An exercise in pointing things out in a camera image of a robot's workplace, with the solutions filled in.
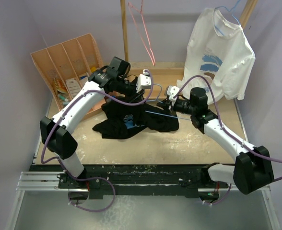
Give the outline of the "blue wire hanger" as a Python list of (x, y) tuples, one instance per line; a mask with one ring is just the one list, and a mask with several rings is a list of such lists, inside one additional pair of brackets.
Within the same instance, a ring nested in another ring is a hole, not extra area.
[[(154, 86), (158, 86), (160, 88), (159, 93), (157, 94), (157, 96), (154, 99), (148, 99), (146, 102), (158, 102), (158, 103), (162, 103), (162, 101), (159, 99), (160, 95), (162, 93), (162, 86), (160, 84), (154, 83)], [(162, 114), (162, 113), (157, 113), (157, 112), (153, 112), (153, 111), (148, 111), (145, 110), (146, 113), (150, 113), (153, 115), (160, 115), (160, 116), (165, 116), (165, 117), (170, 117), (170, 118), (175, 118), (175, 119), (184, 119), (184, 120), (190, 120), (189, 118), (184, 118), (184, 117), (179, 117), (179, 116), (175, 116), (175, 115), (166, 115), (166, 114)]]

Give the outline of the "black t-shirt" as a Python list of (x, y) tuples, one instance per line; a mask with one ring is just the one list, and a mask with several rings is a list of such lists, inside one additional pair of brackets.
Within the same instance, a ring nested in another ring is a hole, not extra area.
[(127, 106), (111, 100), (102, 105), (106, 120), (96, 124), (92, 130), (105, 139), (128, 139), (144, 129), (158, 132), (173, 132), (179, 129), (175, 118), (153, 115), (145, 110), (171, 115), (170, 112), (144, 103), (138, 106)]

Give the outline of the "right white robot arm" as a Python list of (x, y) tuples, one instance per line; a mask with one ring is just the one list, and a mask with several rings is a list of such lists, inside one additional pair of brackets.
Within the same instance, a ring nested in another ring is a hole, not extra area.
[(231, 131), (217, 114), (208, 108), (204, 89), (193, 88), (189, 99), (176, 96), (179, 88), (168, 86), (166, 99), (158, 106), (172, 112), (190, 115), (193, 126), (202, 134), (218, 143), (235, 161), (234, 165), (212, 163), (202, 168), (201, 183), (213, 187), (217, 182), (234, 184), (247, 195), (274, 181), (269, 151), (264, 146), (256, 147)]

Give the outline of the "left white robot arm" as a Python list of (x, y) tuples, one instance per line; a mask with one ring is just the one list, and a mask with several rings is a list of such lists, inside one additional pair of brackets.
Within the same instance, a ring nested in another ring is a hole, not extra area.
[(113, 57), (108, 66), (103, 66), (88, 75), (87, 82), (79, 93), (52, 118), (43, 117), (40, 121), (43, 152), (49, 150), (55, 154), (69, 182), (76, 188), (86, 183), (86, 169), (79, 160), (76, 149), (77, 141), (72, 134), (85, 115), (103, 98), (125, 106), (139, 106), (146, 99), (137, 101), (146, 89), (153, 90), (153, 77), (148, 69), (144, 69), (133, 82), (126, 79), (130, 63)]

